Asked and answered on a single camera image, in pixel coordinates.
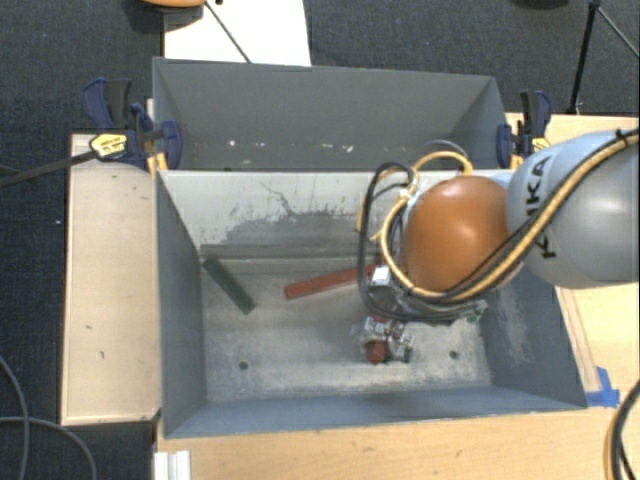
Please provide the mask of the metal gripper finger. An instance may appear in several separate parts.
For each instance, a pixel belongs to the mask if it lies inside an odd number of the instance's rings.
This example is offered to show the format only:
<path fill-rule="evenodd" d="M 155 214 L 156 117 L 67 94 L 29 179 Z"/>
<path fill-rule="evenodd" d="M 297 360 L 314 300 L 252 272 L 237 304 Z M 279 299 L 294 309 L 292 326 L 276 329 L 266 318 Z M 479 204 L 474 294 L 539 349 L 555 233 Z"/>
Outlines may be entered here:
<path fill-rule="evenodd" d="M 394 323 L 387 336 L 387 359 L 408 363 L 414 350 L 415 337 L 406 331 L 405 323 Z"/>
<path fill-rule="evenodd" d="M 386 356 L 386 323 L 366 317 L 351 327 L 350 338 L 358 345 L 365 357 Z"/>

